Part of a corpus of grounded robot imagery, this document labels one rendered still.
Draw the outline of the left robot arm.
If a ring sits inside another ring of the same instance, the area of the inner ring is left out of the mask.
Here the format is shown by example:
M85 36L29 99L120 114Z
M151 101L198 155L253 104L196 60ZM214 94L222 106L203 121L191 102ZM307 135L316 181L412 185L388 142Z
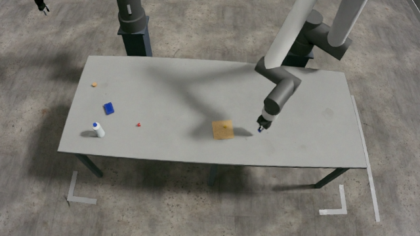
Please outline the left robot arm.
M342 0L331 27L313 9L316 2L296 0L266 56L255 66L256 72L276 84L264 99L264 109L270 115L281 112L302 82L280 66L288 51L307 56L316 45L340 61L353 41L347 36L367 0Z

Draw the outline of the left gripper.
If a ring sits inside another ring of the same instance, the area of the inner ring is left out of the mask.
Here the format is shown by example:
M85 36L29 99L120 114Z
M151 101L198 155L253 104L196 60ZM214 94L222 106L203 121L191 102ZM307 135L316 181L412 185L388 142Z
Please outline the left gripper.
M263 126L263 128L261 129L260 133L265 129L268 129L271 126L271 123L278 118L278 115L270 115L268 114L263 106L262 109L262 115L259 116L259 118L257 119L257 122L259 124L259 127L257 130L261 129L261 126Z

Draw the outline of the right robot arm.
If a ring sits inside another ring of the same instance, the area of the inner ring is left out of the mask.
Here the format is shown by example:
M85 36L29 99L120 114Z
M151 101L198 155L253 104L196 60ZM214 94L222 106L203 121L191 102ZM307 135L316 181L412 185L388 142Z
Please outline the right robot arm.
M122 31L137 33L142 31L147 24L145 10L141 0L117 0L118 19Z

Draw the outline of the tan mat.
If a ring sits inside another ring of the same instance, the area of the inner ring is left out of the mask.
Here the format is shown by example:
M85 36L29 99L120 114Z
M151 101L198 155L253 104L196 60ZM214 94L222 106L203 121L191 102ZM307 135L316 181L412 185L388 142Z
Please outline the tan mat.
M227 127L224 128L224 125ZM234 138L232 120L212 121L214 140Z

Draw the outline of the white plastic bottle with blue cap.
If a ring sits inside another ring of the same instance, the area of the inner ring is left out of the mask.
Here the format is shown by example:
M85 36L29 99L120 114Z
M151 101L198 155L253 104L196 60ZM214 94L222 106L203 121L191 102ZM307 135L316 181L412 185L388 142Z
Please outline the white plastic bottle with blue cap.
M105 135L105 132L103 131L103 129L100 126L99 123L93 123L92 128L96 132L96 134L99 138L101 138Z

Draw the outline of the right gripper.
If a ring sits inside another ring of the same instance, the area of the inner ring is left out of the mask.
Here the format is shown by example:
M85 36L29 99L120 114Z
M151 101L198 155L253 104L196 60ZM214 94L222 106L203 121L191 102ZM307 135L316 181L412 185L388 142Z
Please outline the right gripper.
M50 10L49 10L49 8L48 8L48 5L46 5L45 3L44 3L44 0L34 0L35 1L35 4L38 6L38 9L40 10L40 11L43 11L44 12L44 14L45 14L45 16L47 16L47 13L46 13L46 11L44 10L44 8L46 7L46 9L47 9L47 11L48 12L50 12Z

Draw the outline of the blue flat rectangular block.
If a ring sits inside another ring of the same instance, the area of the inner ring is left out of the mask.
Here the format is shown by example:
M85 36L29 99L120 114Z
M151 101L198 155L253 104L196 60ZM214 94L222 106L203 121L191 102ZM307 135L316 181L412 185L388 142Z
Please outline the blue flat rectangular block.
M114 113L114 108L111 102L104 104L104 108L106 110L107 115L113 114Z

